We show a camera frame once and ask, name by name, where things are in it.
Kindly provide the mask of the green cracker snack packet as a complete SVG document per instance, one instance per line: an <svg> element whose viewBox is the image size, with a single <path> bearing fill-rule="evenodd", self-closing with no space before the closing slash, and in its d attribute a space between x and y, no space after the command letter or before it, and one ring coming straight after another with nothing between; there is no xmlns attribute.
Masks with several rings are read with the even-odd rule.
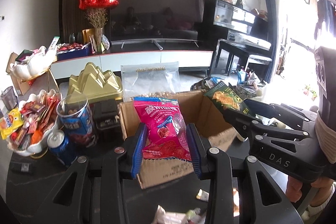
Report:
<svg viewBox="0 0 336 224"><path fill-rule="evenodd" d="M204 96L209 98L221 112L226 109L233 109L243 114L255 116L255 113L246 103L222 81L205 92Z"/></svg>

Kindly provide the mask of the yellow chip packet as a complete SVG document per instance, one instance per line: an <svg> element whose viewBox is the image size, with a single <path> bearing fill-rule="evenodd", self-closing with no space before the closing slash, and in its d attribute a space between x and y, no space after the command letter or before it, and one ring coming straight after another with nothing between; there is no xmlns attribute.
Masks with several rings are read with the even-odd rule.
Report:
<svg viewBox="0 0 336 224"><path fill-rule="evenodd" d="M14 108L1 118L0 130L1 138L5 140L13 132L23 125L22 114L18 108Z"/></svg>

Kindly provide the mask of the white purple snack bar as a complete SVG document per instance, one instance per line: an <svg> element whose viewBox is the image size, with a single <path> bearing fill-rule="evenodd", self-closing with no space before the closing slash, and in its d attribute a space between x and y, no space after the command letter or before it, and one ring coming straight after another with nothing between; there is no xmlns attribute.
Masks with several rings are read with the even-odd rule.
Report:
<svg viewBox="0 0 336 224"><path fill-rule="evenodd" d="M199 192L196 195L196 199L204 202L209 201L209 193L205 190L199 189Z"/></svg>

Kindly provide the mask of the dried flower vase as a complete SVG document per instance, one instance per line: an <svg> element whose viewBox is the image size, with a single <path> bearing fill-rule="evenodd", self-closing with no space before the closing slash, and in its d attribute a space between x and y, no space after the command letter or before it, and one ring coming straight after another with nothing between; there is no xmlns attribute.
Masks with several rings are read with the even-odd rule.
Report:
<svg viewBox="0 0 336 224"><path fill-rule="evenodd" d="M94 28L94 40L96 43L96 52L102 53L105 50L103 44L103 33L105 25L108 21L107 9L88 9L85 12L85 18L89 24Z"/></svg>

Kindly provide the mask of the white orange pastry packet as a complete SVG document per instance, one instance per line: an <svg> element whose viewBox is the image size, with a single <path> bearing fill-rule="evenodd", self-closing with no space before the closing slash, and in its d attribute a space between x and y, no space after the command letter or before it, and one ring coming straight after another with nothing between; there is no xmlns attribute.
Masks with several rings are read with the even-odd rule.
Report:
<svg viewBox="0 0 336 224"><path fill-rule="evenodd" d="M175 213L165 211L158 205L152 224L185 224L188 223L185 213Z"/></svg>

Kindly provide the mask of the blue chocolate cup container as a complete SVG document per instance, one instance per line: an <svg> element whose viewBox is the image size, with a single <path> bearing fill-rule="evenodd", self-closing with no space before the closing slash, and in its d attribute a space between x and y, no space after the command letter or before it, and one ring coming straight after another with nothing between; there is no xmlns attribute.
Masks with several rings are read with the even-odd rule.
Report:
<svg viewBox="0 0 336 224"><path fill-rule="evenodd" d="M96 144L96 130L86 95L66 96L59 102L56 112L63 125L63 131L73 143L82 147L91 147Z"/></svg>

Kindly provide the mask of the blue soda can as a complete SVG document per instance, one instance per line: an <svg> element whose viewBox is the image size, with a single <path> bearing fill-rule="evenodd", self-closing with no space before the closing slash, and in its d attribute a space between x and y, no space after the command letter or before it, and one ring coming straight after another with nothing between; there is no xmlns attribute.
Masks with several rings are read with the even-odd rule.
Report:
<svg viewBox="0 0 336 224"><path fill-rule="evenodd" d="M47 145L49 150L65 166L70 166L77 158L72 142L62 130L50 133L47 139Z"/></svg>

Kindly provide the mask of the white tv cabinet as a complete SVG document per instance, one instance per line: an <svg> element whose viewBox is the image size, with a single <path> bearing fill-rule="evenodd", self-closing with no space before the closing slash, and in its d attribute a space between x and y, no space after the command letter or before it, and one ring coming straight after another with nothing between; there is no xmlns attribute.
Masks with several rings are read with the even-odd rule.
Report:
<svg viewBox="0 0 336 224"><path fill-rule="evenodd" d="M109 53L104 55L80 57L65 61L57 61L51 65L51 72L58 79L78 75L92 62L103 71L117 72L122 65L140 65L154 63L179 63L180 68L209 68L213 53L211 51L153 51Z"/></svg>

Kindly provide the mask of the clear bag of nuts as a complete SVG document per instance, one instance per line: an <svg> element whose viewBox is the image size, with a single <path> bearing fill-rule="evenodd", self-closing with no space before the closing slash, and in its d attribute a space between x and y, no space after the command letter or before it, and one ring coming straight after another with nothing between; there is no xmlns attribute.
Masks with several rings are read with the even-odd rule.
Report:
<svg viewBox="0 0 336 224"><path fill-rule="evenodd" d="M179 63L122 65L123 100L155 97L179 92Z"/></svg>

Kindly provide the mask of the blue snack tray box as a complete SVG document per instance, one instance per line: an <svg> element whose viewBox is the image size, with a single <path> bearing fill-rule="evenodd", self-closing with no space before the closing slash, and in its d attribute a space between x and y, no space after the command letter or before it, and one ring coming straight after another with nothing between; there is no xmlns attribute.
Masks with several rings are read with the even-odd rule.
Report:
<svg viewBox="0 0 336 224"><path fill-rule="evenodd" d="M86 57L91 55L91 44L59 44L56 52L57 61L64 61L70 59L76 59L80 57Z"/></svg>

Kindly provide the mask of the black television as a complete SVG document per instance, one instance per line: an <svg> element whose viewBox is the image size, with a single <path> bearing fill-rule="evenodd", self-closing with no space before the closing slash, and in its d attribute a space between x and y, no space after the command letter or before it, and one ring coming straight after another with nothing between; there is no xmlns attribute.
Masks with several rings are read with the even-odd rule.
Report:
<svg viewBox="0 0 336 224"><path fill-rule="evenodd" d="M198 29L205 0L118 0L105 34L112 43L156 43L164 50L203 50Z"/></svg>

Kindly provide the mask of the pink yogurt snack packet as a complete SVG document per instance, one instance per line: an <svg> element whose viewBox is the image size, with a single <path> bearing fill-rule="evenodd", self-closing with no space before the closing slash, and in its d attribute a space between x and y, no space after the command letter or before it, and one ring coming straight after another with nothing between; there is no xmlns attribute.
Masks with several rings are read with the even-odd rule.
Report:
<svg viewBox="0 0 336 224"><path fill-rule="evenodd" d="M142 150L144 159L191 161L186 124L178 100L135 97L133 106L148 129L148 142Z"/></svg>

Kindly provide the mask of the gold mountain shaped tin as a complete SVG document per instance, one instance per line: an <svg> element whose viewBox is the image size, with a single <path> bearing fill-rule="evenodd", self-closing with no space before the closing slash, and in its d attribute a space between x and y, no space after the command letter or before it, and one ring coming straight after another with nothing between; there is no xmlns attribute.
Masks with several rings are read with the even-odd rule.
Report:
<svg viewBox="0 0 336 224"><path fill-rule="evenodd" d="M99 66L88 62L78 76L70 76L67 95L85 95L89 103L121 100L122 80L110 70L103 72Z"/></svg>

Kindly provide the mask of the black piano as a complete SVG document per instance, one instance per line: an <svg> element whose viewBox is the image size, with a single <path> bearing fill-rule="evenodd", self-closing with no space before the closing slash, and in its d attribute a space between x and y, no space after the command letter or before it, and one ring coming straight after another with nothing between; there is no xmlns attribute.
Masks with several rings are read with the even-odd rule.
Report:
<svg viewBox="0 0 336 224"><path fill-rule="evenodd" d="M253 55L272 60L273 45L268 39L268 22L222 0L205 0L198 40L213 50L209 75L215 72L222 50L229 54L225 69L227 75L235 56L242 66L246 66L248 58Z"/></svg>

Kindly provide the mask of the upper white shell bowl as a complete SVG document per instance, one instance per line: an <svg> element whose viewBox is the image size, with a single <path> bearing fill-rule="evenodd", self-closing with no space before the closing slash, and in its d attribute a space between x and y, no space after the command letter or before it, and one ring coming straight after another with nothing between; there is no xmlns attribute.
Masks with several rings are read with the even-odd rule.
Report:
<svg viewBox="0 0 336 224"><path fill-rule="evenodd" d="M56 60L56 52L56 48L47 50L45 46L41 46L36 53L27 57L27 60L23 63L15 61L11 71L24 81L40 76Z"/></svg>

